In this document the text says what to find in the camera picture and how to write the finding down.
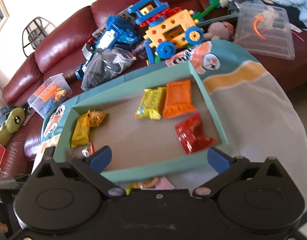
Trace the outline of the small rainbow candy pack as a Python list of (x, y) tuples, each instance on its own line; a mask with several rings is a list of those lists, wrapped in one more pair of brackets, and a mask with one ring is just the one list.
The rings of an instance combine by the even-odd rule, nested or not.
[(87, 158), (95, 153), (95, 148), (93, 142), (90, 140), (88, 145), (81, 151), (82, 156)]

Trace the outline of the yellow wafer snack pack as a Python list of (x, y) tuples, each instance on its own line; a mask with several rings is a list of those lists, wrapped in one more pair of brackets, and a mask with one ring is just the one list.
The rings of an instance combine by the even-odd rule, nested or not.
[(80, 115), (71, 138), (71, 148), (87, 145), (89, 143), (90, 127), (85, 124), (87, 114)]

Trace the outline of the red snack pack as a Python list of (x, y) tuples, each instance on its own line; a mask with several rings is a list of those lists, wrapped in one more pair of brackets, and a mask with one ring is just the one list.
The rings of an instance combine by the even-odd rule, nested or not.
[(210, 148), (216, 142), (214, 138), (205, 134), (199, 112), (195, 112), (177, 124), (175, 132), (186, 154), (200, 152)]

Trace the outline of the orange crinkled candy wrapper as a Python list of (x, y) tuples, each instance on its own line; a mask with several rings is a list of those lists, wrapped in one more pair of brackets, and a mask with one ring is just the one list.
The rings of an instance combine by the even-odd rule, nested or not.
[(88, 111), (85, 117), (85, 125), (90, 128), (99, 127), (109, 114), (101, 111)]

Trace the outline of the small pink white candy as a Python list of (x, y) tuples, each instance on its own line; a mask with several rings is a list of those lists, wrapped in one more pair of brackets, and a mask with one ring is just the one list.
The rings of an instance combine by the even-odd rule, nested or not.
[(165, 178), (160, 177), (158, 182), (155, 184), (155, 189), (157, 190), (173, 190), (175, 187)]

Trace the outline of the teal cardboard box tray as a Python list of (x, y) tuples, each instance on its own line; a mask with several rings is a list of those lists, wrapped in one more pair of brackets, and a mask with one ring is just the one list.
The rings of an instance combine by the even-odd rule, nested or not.
[(191, 82), (192, 104), (199, 111), (204, 132), (216, 140), (216, 147), (229, 152), (229, 141), (202, 81), (189, 63), (173, 67), (158, 64), (146, 74), (132, 73), (122, 83), (107, 89), (71, 108), (63, 126), (54, 160), (62, 163), (68, 154), (79, 149), (70, 146), (79, 115), (88, 110), (101, 110), (109, 116), (91, 131), (95, 148), (109, 146), (111, 163), (102, 175), (112, 182), (138, 181), (151, 177), (184, 172), (207, 166), (207, 151), (186, 154), (178, 140), (175, 126), (182, 116), (173, 119), (136, 119), (135, 113), (147, 88), (162, 87), (174, 81)]

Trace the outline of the orange snack pack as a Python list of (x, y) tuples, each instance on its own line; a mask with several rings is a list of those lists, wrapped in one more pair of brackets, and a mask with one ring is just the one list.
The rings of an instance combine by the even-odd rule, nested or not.
[(194, 111), (196, 107), (192, 104), (191, 80), (168, 83), (163, 118), (176, 118)]

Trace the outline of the clear bin of toy blocks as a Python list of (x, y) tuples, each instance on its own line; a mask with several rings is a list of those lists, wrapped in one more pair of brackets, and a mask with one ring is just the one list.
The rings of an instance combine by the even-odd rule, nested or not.
[(29, 107), (33, 108), (45, 119), (49, 111), (58, 107), (72, 93), (72, 89), (66, 82), (63, 73), (60, 73), (47, 78), (28, 98), (27, 103)]

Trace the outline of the yellow speckled snack pack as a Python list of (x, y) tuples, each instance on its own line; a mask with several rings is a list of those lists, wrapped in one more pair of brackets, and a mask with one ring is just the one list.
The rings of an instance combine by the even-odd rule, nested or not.
[(134, 115), (136, 119), (160, 120), (166, 95), (166, 87), (144, 89), (143, 96)]

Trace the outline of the green plush toy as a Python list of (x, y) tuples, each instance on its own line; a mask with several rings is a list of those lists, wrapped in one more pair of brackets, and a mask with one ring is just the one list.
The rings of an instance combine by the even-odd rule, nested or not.
[(13, 109), (8, 118), (0, 126), (0, 145), (6, 147), (14, 133), (22, 126), (25, 119), (25, 111), (22, 108)]

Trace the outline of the clear bag of dark parts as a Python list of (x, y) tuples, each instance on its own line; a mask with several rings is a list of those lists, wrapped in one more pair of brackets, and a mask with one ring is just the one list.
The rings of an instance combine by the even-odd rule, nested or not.
[(86, 66), (81, 89), (86, 92), (116, 78), (132, 66), (136, 59), (130, 51), (121, 48), (108, 49), (97, 53)]

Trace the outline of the dark red leather sofa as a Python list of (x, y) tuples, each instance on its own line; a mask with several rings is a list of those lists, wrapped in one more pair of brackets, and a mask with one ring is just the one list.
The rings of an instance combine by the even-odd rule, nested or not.
[[(29, 96), (48, 77), (63, 73), (66, 81), (73, 90), (72, 98), (80, 93), (81, 81), (74, 74), (77, 66), (84, 60), (82, 46), (91, 38), (92, 32), (104, 24), (109, 15), (119, 13), (130, 4), (138, 0), (64, 0), (56, 5), (56, 10), (62, 13), (64, 20), (46, 41), (38, 46), (37, 50), (26, 60), (20, 59), (9, 83), (2, 90), (4, 102), (13, 107), (21, 107), (27, 103)], [(208, 0), (163, 0), (169, 5), (182, 9), (202, 11), (209, 5)], [(73, 2), (83, 2), (82, 7), (69, 12)], [(277, 59), (264, 55), (253, 54), (265, 68), (276, 78), (281, 87), (291, 90), (300, 85), (307, 85), (307, 32), (300, 34), (304, 42), (294, 37), (296, 58), (293, 61)], [(6, 147), (0, 168), (0, 177), (14, 177), (20, 174), (29, 174), (41, 141), (43, 118), (34, 114), (29, 122), (12, 137)]]

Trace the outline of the pink plush toy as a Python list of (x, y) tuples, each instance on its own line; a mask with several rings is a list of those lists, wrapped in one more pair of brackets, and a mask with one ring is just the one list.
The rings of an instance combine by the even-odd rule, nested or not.
[(208, 27), (204, 34), (204, 40), (230, 40), (234, 35), (234, 27), (229, 22), (214, 22)]

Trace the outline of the blue white toy robot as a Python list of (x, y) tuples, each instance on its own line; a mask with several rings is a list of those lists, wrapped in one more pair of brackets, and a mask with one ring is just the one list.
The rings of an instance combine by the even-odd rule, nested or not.
[(82, 47), (82, 54), (86, 61), (77, 68), (76, 78), (83, 79), (87, 64), (97, 53), (115, 47), (132, 50), (140, 44), (140, 39), (135, 13), (129, 14), (127, 11), (122, 11), (116, 16), (109, 16), (106, 23), (96, 29)]

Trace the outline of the clear plastic organizer lid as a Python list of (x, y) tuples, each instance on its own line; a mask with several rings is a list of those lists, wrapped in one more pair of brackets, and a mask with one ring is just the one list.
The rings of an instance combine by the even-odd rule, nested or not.
[(280, 7), (243, 3), (234, 42), (250, 53), (286, 60), (295, 58), (287, 11)]

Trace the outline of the black mesh back support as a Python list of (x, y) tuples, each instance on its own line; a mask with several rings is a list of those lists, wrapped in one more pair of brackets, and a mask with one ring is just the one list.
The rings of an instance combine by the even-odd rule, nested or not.
[(29, 22), (22, 32), (22, 50), (25, 57), (33, 53), (55, 28), (56, 25), (43, 17), (36, 17)]

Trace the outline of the yellow toy construction car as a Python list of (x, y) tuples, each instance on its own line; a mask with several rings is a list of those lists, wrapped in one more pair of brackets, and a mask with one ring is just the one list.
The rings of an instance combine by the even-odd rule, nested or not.
[(198, 45), (204, 40), (199, 20), (193, 19), (194, 11), (171, 8), (160, 0), (140, 0), (127, 8), (129, 14), (136, 14), (136, 25), (146, 28), (143, 36), (147, 64), (154, 64), (158, 57), (167, 60), (177, 50), (188, 45)]

